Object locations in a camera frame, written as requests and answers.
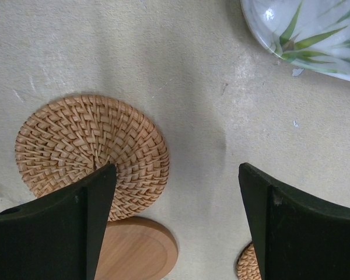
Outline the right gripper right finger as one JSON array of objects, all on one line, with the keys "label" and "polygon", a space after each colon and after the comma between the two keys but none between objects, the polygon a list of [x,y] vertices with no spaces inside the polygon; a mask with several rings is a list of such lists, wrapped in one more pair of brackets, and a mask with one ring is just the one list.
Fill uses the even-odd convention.
[{"label": "right gripper right finger", "polygon": [[262,279],[350,279],[350,208],[249,163],[239,185]]}]

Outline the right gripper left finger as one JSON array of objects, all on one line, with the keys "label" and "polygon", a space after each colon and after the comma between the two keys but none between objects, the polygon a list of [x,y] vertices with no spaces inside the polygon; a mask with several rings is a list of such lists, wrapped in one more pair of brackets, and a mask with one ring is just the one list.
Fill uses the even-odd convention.
[{"label": "right gripper left finger", "polygon": [[0,279],[94,279],[116,182],[107,164],[0,212]]}]

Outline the woven rattan coaster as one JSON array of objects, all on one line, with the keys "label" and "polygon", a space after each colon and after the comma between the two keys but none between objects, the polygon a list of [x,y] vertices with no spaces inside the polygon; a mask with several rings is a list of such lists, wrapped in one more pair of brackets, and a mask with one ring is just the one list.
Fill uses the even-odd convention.
[{"label": "woven rattan coaster", "polygon": [[262,280],[254,245],[250,242],[240,253],[235,265],[238,280]]},{"label": "woven rattan coaster", "polygon": [[25,185],[42,197],[106,164],[117,170],[110,221],[151,206],[169,177],[169,151],[154,123],[122,101],[79,95],[46,104],[21,126],[15,159]]}]

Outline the orange wooden coaster front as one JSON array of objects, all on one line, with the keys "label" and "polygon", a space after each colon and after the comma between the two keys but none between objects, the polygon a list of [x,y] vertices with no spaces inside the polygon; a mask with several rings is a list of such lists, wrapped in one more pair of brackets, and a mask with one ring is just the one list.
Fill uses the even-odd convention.
[{"label": "orange wooden coaster front", "polygon": [[162,279],[174,268],[178,254],[171,231],[154,220],[108,222],[95,278]]}]

